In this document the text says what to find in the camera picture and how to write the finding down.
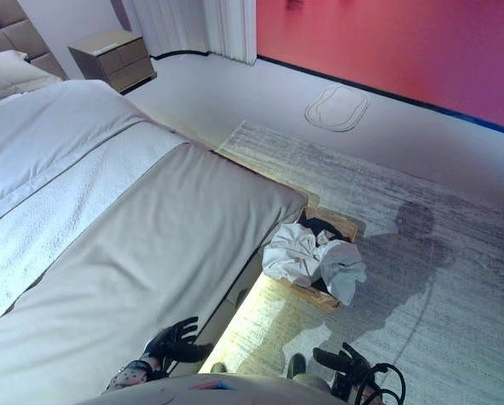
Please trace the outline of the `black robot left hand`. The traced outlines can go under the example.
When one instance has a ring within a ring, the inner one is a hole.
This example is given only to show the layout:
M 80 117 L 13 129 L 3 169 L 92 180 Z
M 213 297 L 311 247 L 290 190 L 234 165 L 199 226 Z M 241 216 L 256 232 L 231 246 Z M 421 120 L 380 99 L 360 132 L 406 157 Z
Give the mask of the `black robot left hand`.
M 208 357 L 212 343 L 197 344 L 198 317 L 178 321 L 160 331 L 145 346 L 143 356 L 156 359 L 166 370 L 173 362 L 197 363 Z

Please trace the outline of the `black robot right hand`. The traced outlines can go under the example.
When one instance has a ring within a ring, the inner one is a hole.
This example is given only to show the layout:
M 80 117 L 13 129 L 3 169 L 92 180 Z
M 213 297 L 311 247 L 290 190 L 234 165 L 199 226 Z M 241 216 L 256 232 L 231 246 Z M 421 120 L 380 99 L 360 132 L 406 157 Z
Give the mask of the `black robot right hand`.
M 342 349 L 337 354 L 314 348 L 312 356 L 320 365 L 343 374 L 353 385 L 362 382 L 371 369 L 366 358 L 347 342 L 342 343 Z

